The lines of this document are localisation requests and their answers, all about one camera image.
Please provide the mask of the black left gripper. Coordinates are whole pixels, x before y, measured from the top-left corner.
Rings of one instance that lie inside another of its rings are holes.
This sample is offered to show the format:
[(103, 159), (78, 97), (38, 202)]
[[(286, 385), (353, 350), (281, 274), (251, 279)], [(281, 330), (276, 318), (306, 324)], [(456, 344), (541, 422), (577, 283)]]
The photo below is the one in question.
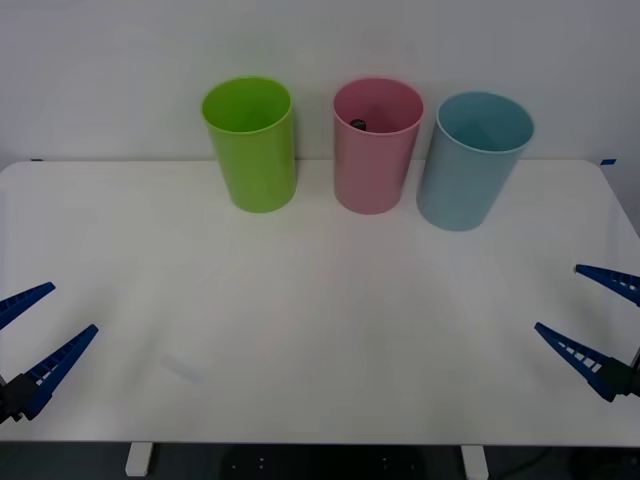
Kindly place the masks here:
[[(47, 282), (1, 300), (0, 329), (54, 290), (55, 285)], [(34, 367), (2, 385), (0, 423), (22, 418), (31, 421), (38, 416), (98, 332), (96, 325), (89, 325)]]

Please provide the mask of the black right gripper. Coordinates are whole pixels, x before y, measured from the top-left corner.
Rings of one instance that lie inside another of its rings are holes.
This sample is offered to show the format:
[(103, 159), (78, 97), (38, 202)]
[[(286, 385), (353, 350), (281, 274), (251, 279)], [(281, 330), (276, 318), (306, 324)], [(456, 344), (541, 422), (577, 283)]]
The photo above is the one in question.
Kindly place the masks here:
[[(639, 302), (638, 276), (584, 264), (577, 264), (574, 271), (632, 303)], [(534, 329), (604, 400), (613, 402), (618, 395), (640, 396), (639, 362), (632, 366), (624, 364), (540, 322), (535, 324)]]

